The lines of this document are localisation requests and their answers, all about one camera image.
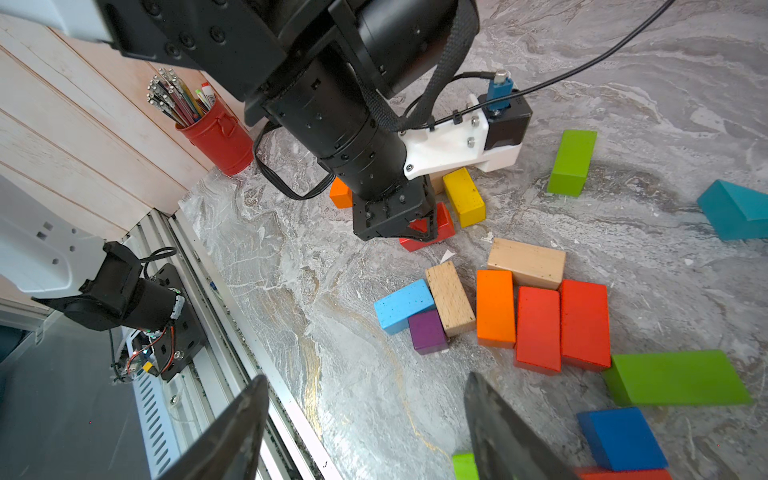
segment pencil holder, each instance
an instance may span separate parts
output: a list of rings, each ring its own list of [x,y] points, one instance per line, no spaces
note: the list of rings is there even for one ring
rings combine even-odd
[[[240,173],[253,160],[253,141],[218,95],[216,103],[197,123],[187,128],[177,124],[176,129],[225,175]]]

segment green block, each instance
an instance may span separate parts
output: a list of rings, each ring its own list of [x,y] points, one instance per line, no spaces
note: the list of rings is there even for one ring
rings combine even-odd
[[[547,192],[578,197],[589,173],[596,131],[566,130],[560,140],[558,157],[554,161]]]
[[[618,406],[751,403],[721,350],[613,355],[603,378]]]
[[[480,480],[474,453],[453,455],[453,471],[456,473],[456,480]]]

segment light blue block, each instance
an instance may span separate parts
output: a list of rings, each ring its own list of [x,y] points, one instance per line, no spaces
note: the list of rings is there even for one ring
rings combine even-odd
[[[373,304],[379,324],[389,335],[408,328],[408,317],[435,308],[427,282],[417,280]]]
[[[766,194],[715,180],[697,202],[721,240],[768,237]]]

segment red wire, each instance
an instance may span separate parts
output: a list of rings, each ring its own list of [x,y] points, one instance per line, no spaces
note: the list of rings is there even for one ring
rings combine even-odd
[[[160,336],[159,336],[159,337],[157,337],[157,338],[155,339],[155,341],[154,341],[154,342],[152,342],[152,343],[150,343],[149,345],[147,345],[147,347],[146,347],[146,348],[143,348],[143,349],[138,349],[138,350],[136,350],[136,351],[134,352],[134,354],[133,354],[133,355],[131,355],[130,359],[128,359],[128,363],[126,363],[126,364],[125,364],[125,374],[126,374],[126,375],[130,375],[130,374],[131,374],[131,371],[129,370],[129,368],[131,367],[131,362],[133,362],[133,361],[134,361],[134,358],[136,358],[136,355],[138,355],[139,353],[141,353],[141,350],[146,350],[146,349],[148,349],[149,347],[153,346],[155,343],[159,342],[159,341],[160,341],[160,339],[161,339],[161,338],[163,338],[163,335],[165,335],[165,330],[166,330],[167,328],[168,328],[168,327],[165,327],[165,328],[163,329],[163,332],[160,334]],[[173,329],[174,329],[173,327],[171,327],[171,328],[170,328],[170,330],[171,330],[171,335],[170,335],[170,341],[171,341],[171,343],[173,343],[173,341],[174,341]]]
[[[168,367],[174,362],[174,353],[176,352],[176,335],[174,334],[174,328],[170,328],[170,356],[168,356],[168,364],[165,366],[160,374],[162,375],[168,370]]]

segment orange block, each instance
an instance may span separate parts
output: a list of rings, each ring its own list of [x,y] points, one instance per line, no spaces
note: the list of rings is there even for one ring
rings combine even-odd
[[[331,184],[329,196],[336,208],[350,208],[352,206],[352,191],[338,177]]]
[[[609,369],[608,288],[563,280],[559,291],[563,362],[595,372]]]
[[[600,467],[580,467],[574,472],[581,480],[672,480],[672,475],[663,469],[612,472]]]
[[[521,286],[515,366],[554,375],[560,372],[560,293]]]
[[[512,272],[478,270],[478,344],[515,348],[515,298]]]

